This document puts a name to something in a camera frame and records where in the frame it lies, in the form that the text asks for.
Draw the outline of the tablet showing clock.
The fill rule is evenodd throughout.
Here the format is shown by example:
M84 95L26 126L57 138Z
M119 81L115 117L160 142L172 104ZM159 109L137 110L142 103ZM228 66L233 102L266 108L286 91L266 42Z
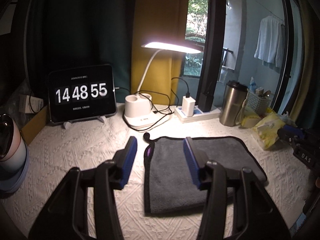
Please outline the tablet showing clock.
M48 89L48 105L54 124L115 115L112 65L105 63L56 71Z

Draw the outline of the cardboard box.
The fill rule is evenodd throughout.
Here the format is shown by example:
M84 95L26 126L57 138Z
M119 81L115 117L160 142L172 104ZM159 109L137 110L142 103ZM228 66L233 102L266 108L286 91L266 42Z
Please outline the cardboard box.
M21 135L27 145L35 139L41 130L47 124L48 115L47 106L45 106L21 129Z

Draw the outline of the yellow snack bag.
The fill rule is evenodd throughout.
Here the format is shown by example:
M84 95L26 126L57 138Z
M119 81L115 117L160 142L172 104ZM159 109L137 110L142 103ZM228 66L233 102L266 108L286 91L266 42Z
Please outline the yellow snack bag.
M284 125L278 114L270 113L252 128L252 137L263 150L267 150L279 139L278 129Z

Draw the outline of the stainless steel tumbler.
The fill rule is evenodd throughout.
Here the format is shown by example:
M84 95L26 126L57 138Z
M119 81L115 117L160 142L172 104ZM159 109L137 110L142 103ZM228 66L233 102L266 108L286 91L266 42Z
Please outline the stainless steel tumbler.
M239 125L244 118L247 97L248 88L245 85L234 80L228 81L223 95L220 123L229 127Z

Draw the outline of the purple and grey towel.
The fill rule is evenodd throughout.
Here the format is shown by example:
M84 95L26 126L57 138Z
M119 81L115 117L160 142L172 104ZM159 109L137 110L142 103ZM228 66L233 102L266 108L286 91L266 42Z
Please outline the purple and grey towel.
M144 151L144 212L159 215L202 207L206 193L199 186L206 175L199 167L189 168L190 156L184 153L184 139L166 136L151 139L149 133L144 133L143 139L148 143ZM267 183L265 171L241 139L198 137L192 141L210 160L233 170L249 167L262 184Z

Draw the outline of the white storage basket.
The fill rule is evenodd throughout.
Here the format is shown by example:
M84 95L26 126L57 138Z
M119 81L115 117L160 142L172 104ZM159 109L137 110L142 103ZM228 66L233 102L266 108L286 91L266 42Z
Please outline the white storage basket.
M255 111L257 115L264 114L270 103L271 99L259 97L251 91L248 92L247 105Z

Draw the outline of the white tablet stand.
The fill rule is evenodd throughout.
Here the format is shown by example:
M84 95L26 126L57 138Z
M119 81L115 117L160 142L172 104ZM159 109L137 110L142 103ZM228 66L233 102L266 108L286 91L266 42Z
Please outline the white tablet stand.
M100 122L102 122L102 123L104 124L105 121L106 121L106 119L107 119L107 117L104 116L104 115L102 115L102 116L98 116L98 117L90 118L90 119L85 119L85 120L75 120L75 121L73 121L73 122L67 121L67 122L64 122L64 123L62 124L62 126L63 126L64 129L68 130L68 129L70 129L71 126L74 125L74 124L83 123L83 122L86 123L86 122L88 122L88 121L93 121L93 120L99 120Z

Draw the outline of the white textured table cloth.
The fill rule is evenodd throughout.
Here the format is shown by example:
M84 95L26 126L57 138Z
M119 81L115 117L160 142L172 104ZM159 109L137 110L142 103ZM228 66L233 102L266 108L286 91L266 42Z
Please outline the white textured table cloth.
M147 161L148 143L143 134L127 127L122 113L98 120L77 122L69 129L46 126L29 145L29 168L25 180L10 197L1 200L21 233L27 235L59 182L72 167L94 168L124 148L129 137L138 150L129 182L115 198L125 239L195 239L200 226L204 191L192 182L183 153L185 137L208 137L222 165L238 165L254 157L265 172L266 190L287 226L302 212L309 170L293 156L292 148L277 142L271 150L260 148L250 129L226 127L219 120L183 124L176 117L150 131L155 152Z

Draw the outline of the white phone charger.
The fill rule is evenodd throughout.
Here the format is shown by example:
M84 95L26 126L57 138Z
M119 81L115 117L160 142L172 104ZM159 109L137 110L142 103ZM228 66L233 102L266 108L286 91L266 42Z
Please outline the white phone charger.
M182 112L186 117L191 117L194 114L196 100L191 96L183 96L182 99Z

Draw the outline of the white hanging shirt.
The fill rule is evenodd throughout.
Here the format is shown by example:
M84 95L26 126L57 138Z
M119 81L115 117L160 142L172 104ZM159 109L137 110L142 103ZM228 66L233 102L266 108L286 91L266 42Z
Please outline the white hanging shirt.
M264 66L280 72L284 58L285 25L278 19L267 16L260 22L254 58Z

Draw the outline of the yellow tissue pack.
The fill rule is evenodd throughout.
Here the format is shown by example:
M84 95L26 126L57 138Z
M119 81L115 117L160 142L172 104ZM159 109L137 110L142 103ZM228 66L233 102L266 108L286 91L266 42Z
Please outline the yellow tissue pack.
M242 128L252 128L254 127L259 121L261 117L251 109L251 107L246 106L244 109L244 118L241 121L240 125Z

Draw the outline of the white desk lamp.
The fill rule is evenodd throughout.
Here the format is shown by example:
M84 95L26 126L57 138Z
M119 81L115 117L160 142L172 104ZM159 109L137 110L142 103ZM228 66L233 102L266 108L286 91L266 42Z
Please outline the white desk lamp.
M161 41L150 39L133 57L132 77L141 79L137 87L125 97L123 119L135 131L148 131L168 121L174 114L175 103L172 78L174 66L179 66L185 54L198 54L203 48L191 41Z

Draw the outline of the white power strip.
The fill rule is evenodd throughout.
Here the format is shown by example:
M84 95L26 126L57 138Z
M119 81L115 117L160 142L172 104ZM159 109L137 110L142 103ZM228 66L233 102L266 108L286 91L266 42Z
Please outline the white power strip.
M179 106L179 107L175 108L174 113L179 118L181 123L189 123L189 122L194 122L194 121L203 121L203 120L218 118L220 116L221 110L216 107L213 107L213 109L211 111L203 112L198 108L198 106L195 106L193 115L187 117L182 112L182 107Z

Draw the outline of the dark green curtain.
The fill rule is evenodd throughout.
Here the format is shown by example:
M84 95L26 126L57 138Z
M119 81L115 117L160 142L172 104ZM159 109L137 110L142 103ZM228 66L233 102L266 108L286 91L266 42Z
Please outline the dark green curtain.
M31 0L25 57L33 94L79 69L110 63L116 100L131 86L131 51L136 0Z

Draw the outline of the black window frame post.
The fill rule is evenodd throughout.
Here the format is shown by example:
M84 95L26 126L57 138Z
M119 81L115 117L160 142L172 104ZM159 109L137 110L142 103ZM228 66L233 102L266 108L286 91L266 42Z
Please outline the black window frame post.
M208 0L208 22L203 64L196 102L203 112L211 111L220 72L225 36L226 0Z

